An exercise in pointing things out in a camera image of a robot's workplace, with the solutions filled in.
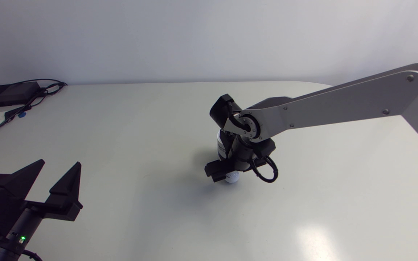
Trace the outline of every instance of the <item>cable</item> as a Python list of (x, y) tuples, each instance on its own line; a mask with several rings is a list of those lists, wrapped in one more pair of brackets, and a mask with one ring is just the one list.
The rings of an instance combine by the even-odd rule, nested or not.
[(33, 253), (33, 252), (31, 252), (31, 251), (28, 251), (28, 250), (24, 250), (24, 251), (22, 252), (22, 254), (24, 254), (25, 256), (28, 256), (30, 259), (32, 259), (32, 258), (33, 258), (33, 260), (35, 260), (35, 261), (43, 261), (43, 260), (41, 259), (41, 257), (40, 257), (40, 256), (38, 256), (36, 253)]
[(243, 125), (241, 122), (237, 121), (237, 119), (235, 119), (235, 117), (233, 116), (233, 106), (231, 102), (227, 102), (227, 106), (229, 109), (229, 120), (232, 122), (233, 125), (239, 127), (240, 129), (246, 131), (246, 132), (250, 132), (251, 128), (249, 127), (249, 125), (245, 124)]
[(253, 169), (256, 176), (258, 176), (262, 181), (265, 181), (267, 183), (272, 183), (275, 180), (277, 180), (277, 178), (278, 178), (278, 168), (277, 168), (277, 165), (275, 165), (275, 162), (269, 156), (265, 156), (264, 159), (267, 162), (267, 164), (269, 164), (270, 167), (272, 167), (272, 170), (274, 170), (274, 177), (272, 179), (268, 179), (268, 178), (264, 177), (259, 172), (259, 170), (257, 170), (256, 164), (254, 164), (254, 160), (251, 160), (251, 162), (249, 164), (251, 165), (251, 168)]
[[(49, 85), (48, 87), (45, 87), (45, 88), (41, 88), (41, 91), (40, 92), (38, 92), (37, 94), (35, 94), (34, 96), (33, 96), (33, 98), (29, 101), (29, 102), (27, 102), (24, 106), (22, 106), (18, 111), (16, 111), (14, 114), (12, 114), (11, 116), (9, 116), (5, 121), (3, 121), (1, 124), (0, 124), (0, 128), (2, 127), (2, 126), (4, 126), (5, 124), (7, 124), (7, 123), (9, 123), (10, 121), (12, 121), (13, 119), (14, 119), (14, 117), (17, 115), (17, 114), (19, 114), (19, 113), (22, 113), (23, 111), (26, 111), (26, 109), (27, 109), (27, 107), (29, 107), (29, 106), (31, 106), (31, 107), (33, 107), (31, 104), (33, 103), (33, 101), (35, 101), (35, 99), (37, 99), (37, 98), (41, 98), (42, 97), (42, 99), (41, 99), (41, 101), (40, 102), (38, 102), (38, 103), (36, 103), (34, 106), (37, 106), (37, 105), (39, 105), (47, 96), (50, 96), (50, 95), (54, 95), (54, 94), (56, 94), (57, 92), (59, 92), (64, 86), (66, 86), (67, 84), (66, 83), (64, 83), (64, 82), (62, 82), (62, 81), (59, 81), (59, 80), (55, 80), (55, 79), (32, 79), (32, 80), (27, 80), (27, 81), (21, 81), (21, 82), (17, 82), (17, 83), (13, 83), (13, 84), (10, 84), (10, 85), (14, 85), (14, 84), (21, 84), (21, 83), (26, 83), (26, 82), (32, 82), (32, 81), (41, 81), (41, 80), (48, 80), (48, 81), (55, 81), (56, 83), (54, 83), (54, 84), (51, 84), (51, 85)], [(48, 92), (48, 89), (50, 89), (50, 88), (53, 88), (53, 87), (55, 87), (55, 86), (58, 86), (58, 89), (56, 89), (55, 91), (51, 91), (51, 92)]]
[(40, 104), (46, 97), (48, 97), (48, 96), (47, 95), (43, 96), (43, 98), (39, 102), (37, 102), (36, 104), (33, 104), (32, 105), (32, 108), (35, 107), (35, 106), (37, 106), (38, 104)]

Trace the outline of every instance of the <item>black power adapter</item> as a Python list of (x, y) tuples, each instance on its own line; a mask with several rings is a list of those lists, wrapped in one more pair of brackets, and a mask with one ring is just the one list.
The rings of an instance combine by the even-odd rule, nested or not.
[(0, 107), (27, 104), (40, 91), (37, 82), (0, 85)]

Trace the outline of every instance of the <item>robotic arm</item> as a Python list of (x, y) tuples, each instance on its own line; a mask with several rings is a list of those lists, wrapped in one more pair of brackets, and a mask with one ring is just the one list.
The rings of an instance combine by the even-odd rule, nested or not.
[[(297, 98), (274, 97), (242, 110), (225, 94), (211, 108), (219, 125), (220, 160), (204, 170), (214, 182), (233, 171), (253, 170), (265, 182), (274, 182), (278, 169), (269, 157), (272, 137), (293, 128), (402, 115), (418, 132), (418, 63), (393, 69)], [(268, 164), (267, 179), (257, 167)]]
[(25, 200), (45, 162), (38, 160), (11, 175), (0, 174), (0, 261), (17, 261), (22, 254), (41, 260), (25, 247), (44, 218), (75, 221), (81, 164), (77, 162), (49, 190), (44, 202)]

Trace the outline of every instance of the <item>white table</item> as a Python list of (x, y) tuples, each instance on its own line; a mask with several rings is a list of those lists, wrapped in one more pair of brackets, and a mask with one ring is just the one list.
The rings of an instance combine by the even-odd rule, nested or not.
[(325, 87), (68, 86), (0, 129), (0, 173), (46, 161), (28, 200), (83, 165), (77, 220), (44, 220), (27, 249), (45, 261), (418, 260), (418, 134), (402, 117), (277, 135), (272, 184), (206, 177), (220, 95), (246, 108)]

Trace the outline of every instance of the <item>white ball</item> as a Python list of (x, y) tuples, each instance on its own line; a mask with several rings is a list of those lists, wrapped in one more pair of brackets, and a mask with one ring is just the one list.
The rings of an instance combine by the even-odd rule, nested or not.
[(225, 175), (227, 178), (225, 179), (228, 183), (235, 183), (239, 179), (239, 172), (237, 170), (227, 173)]

